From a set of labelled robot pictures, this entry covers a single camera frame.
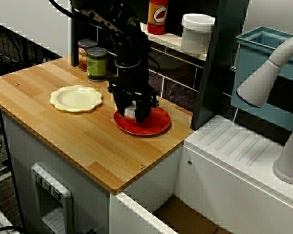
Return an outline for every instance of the blue plastic basket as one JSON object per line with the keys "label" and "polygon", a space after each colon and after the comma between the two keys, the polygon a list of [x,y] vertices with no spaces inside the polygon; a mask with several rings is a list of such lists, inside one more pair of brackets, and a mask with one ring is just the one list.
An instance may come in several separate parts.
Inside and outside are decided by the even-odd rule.
{"label": "blue plastic basket", "polygon": [[[265,103],[253,108],[244,103],[236,94],[237,88],[256,71],[284,41],[293,35],[268,27],[259,27],[237,36],[240,44],[231,104],[248,113],[265,119],[280,127],[293,130],[293,113]],[[281,68],[280,76],[293,80],[293,57]]]}

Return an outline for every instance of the jar lid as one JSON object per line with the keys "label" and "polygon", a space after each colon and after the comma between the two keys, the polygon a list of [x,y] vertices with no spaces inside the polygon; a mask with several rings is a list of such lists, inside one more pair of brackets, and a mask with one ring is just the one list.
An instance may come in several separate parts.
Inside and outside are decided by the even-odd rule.
{"label": "jar lid", "polygon": [[91,40],[89,38],[78,41],[78,44],[84,47],[93,47],[98,45],[98,43],[95,40]]}
{"label": "jar lid", "polygon": [[203,14],[185,14],[182,17],[182,26],[198,32],[212,32],[215,18]]}
{"label": "jar lid", "polygon": [[106,55],[108,54],[108,51],[104,48],[100,47],[92,47],[87,50],[87,55],[95,58],[105,58]]}

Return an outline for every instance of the dispenser button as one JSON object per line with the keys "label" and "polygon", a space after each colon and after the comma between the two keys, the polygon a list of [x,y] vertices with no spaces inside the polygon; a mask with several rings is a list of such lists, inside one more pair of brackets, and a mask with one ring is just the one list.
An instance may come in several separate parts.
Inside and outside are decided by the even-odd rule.
{"label": "dispenser button", "polygon": [[47,181],[43,181],[43,186],[48,192],[51,192],[51,186]]}
{"label": "dispenser button", "polygon": [[61,196],[60,196],[60,193],[53,188],[53,196],[57,199],[57,200],[60,200],[61,199]]}
{"label": "dispenser button", "polygon": [[35,173],[35,179],[38,183],[42,184],[42,177],[38,173]]}

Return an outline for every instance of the scalloped plate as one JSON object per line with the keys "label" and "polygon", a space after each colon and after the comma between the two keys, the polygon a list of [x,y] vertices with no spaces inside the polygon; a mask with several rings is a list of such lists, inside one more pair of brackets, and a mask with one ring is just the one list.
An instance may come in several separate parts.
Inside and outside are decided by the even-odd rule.
{"label": "scalloped plate", "polygon": [[62,111],[89,111],[102,103],[102,94],[82,85],[66,86],[51,94],[50,103]]}

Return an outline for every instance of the red plate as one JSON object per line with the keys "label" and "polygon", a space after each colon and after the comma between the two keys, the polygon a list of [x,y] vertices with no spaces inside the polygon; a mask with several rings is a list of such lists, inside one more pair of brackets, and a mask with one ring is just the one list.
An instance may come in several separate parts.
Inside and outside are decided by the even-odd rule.
{"label": "red plate", "polygon": [[141,136],[158,134],[164,131],[170,124],[168,113],[160,107],[152,108],[151,115],[142,123],[126,120],[118,111],[114,114],[114,120],[117,126],[124,131]]}

